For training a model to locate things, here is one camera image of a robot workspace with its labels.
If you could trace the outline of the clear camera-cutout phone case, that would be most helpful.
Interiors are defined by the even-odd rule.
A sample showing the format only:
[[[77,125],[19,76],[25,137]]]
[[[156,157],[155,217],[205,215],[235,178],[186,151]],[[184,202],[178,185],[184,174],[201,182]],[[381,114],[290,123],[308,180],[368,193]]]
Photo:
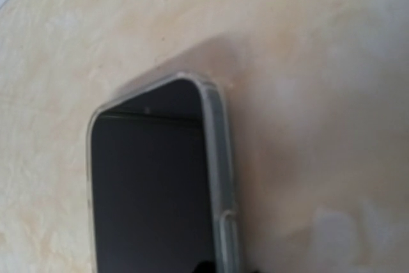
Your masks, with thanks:
[[[215,272],[243,272],[237,226],[237,205],[229,123],[225,103],[222,99],[222,93],[211,80],[192,72],[176,72],[130,88],[120,96],[101,105],[95,110],[89,120],[86,134],[86,171],[89,230],[91,236],[91,269],[93,272],[98,272],[96,269],[91,174],[91,133],[96,117],[132,97],[180,79],[193,82],[201,97],[215,252]]]

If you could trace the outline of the teal-edged smartphone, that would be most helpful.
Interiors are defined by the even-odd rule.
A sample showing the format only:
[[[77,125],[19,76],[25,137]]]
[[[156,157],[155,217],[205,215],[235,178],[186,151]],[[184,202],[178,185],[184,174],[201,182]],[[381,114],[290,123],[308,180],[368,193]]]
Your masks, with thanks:
[[[175,80],[96,117],[98,272],[215,272],[201,97]]]

